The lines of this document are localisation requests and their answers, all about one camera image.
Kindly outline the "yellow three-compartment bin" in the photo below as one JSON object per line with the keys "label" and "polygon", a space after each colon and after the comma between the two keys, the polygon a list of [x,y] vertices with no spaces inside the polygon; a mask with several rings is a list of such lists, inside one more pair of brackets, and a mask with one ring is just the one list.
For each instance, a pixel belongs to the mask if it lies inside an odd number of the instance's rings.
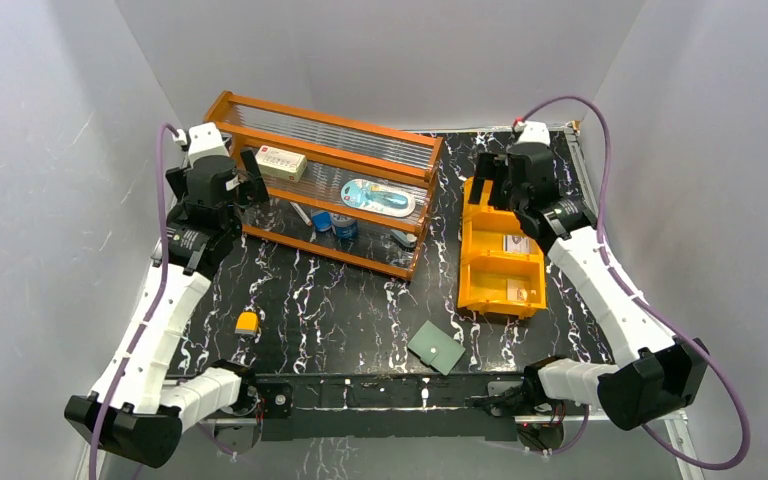
{"label": "yellow three-compartment bin", "polygon": [[[531,240],[531,253],[506,253],[505,235],[525,236],[516,216],[487,204],[492,183],[487,181],[481,201],[470,198],[473,179],[464,182],[466,199],[462,209],[461,251],[457,307],[479,314],[501,314],[530,318],[548,306],[545,257]],[[506,281],[525,281],[532,290],[527,303],[506,298]]]}

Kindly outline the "orange wooden shelf rack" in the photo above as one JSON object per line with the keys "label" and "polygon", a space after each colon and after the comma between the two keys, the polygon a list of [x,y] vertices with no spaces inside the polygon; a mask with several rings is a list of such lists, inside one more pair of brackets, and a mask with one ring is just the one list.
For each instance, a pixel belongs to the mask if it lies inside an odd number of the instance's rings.
{"label": "orange wooden shelf rack", "polygon": [[[232,136],[236,152],[263,145],[303,154],[307,167],[297,183],[266,176],[270,201],[244,214],[245,234],[366,268],[412,279],[428,232],[443,140],[265,100],[221,93],[204,117]],[[414,212],[395,218],[348,207],[340,189],[364,179],[406,191]],[[305,225],[290,203],[307,215],[317,210],[355,218],[358,235],[339,239],[333,229]],[[392,229],[418,237],[416,248],[401,248]]]}

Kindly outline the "green card holder wallet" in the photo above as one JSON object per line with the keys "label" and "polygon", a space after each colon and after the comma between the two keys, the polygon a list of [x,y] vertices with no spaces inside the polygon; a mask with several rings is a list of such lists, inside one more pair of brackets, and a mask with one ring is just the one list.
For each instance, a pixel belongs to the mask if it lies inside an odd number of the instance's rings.
{"label": "green card holder wallet", "polygon": [[430,321],[426,321],[409,340],[408,350],[442,375],[449,375],[465,353],[465,348]]}

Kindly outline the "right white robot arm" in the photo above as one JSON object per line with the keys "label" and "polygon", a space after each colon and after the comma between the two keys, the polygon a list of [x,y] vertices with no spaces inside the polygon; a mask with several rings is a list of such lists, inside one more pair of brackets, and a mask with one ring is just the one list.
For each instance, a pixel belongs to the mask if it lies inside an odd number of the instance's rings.
{"label": "right white robot arm", "polygon": [[614,279],[620,267],[597,238],[597,218],[579,195],[563,195],[553,154],[542,143],[481,152],[466,201],[487,199],[514,214],[520,230],[571,281],[612,350],[613,364],[550,357],[524,370],[530,406],[574,401],[603,410],[624,431],[693,404],[707,364],[698,339],[682,340]]}

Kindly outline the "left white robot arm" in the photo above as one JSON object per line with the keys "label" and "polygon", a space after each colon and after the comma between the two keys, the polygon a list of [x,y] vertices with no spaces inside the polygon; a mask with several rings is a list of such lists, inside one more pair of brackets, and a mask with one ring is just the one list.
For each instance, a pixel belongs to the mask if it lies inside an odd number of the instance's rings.
{"label": "left white robot arm", "polygon": [[64,417],[98,449],[159,468],[182,434],[220,410],[245,416],[261,404],[255,375],[219,360],[184,383],[164,381],[195,307],[242,235],[240,213],[269,196],[251,148],[237,160],[215,154],[163,179],[176,203],[162,222],[145,287],[120,346],[86,395]]}

